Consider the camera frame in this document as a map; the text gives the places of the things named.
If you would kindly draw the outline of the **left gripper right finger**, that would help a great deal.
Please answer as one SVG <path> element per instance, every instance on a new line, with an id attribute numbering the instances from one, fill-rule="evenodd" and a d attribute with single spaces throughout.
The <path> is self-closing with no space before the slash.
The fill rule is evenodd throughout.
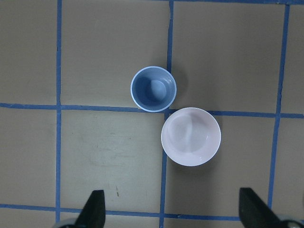
<path id="1" fill-rule="evenodd" d="M 287 228 L 251 188 L 240 188 L 238 213 L 245 228 Z"/>

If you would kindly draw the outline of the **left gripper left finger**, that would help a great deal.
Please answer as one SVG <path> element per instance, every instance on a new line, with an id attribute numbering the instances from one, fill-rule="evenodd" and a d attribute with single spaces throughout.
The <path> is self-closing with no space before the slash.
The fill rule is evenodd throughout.
<path id="1" fill-rule="evenodd" d="M 92 191 L 85 206 L 74 223 L 75 228 L 103 228 L 105 225 L 105 194 L 103 190 Z"/>

